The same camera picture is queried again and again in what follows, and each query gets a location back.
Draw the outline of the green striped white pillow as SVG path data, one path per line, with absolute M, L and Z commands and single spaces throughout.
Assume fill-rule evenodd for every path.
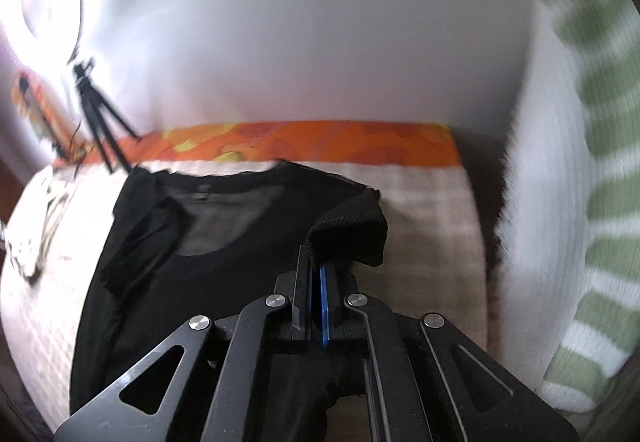
M 639 15 L 533 0 L 497 225 L 501 361 L 582 414 L 639 344 Z

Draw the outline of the black t-shirt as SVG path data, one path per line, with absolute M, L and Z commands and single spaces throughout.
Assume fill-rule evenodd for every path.
M 78 410 L 194 315 L 238 314 L 306 258 L 311 268 L 382 263 L 378 190 L 281 161 L 190 176 L 131 170 L 82 308 L 70 373 Z

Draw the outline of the white tote bag pile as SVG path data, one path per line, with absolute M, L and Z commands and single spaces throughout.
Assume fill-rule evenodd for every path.
M 1 227 L 1 247 L 13 270 L 35 283 L 46 265 L 49 249 L 76 184 L 56 176 L 51 166 L 38 171 L 26 185 L 9 222 Z

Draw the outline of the orange patterned bed sheet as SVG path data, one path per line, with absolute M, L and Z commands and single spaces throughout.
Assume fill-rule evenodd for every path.
M 120 139 L 129 162 L 292 162 L 444 168 L 461 164 L 454 136 L 437 124 L 263 121 L 208 124 Z

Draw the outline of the small black tripod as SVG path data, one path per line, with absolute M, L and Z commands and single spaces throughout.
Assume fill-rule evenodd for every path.
M 130 138 L 140 142 L 141 136 L 134 130 L 134 127 L 130 125 L 129 121 L 126 121 L 126 119 L 120 115 L 115 109 L 115 106 L 105 98 L 102 91 L 93 84 L 91 79 L 93 68 L 93 59 L 89 59 L 86 62 L 78 62 L 73 66 L 75 88 L 79 97 L 82 113 L 84 113 L 94 145 L 98 149 L 100 158 L 107 171 L 109 173 L 114 173 L 115 171 L 110 155 L 107 154 L 107 151 L 111 151 L 120 168 L 125 173 L 130 173 L 132 166 L 122 148 L 119 147 L 119 143 L 112 129 L 108 126 L 104 114 L 110 115 L 114 121 L 127 132 Z

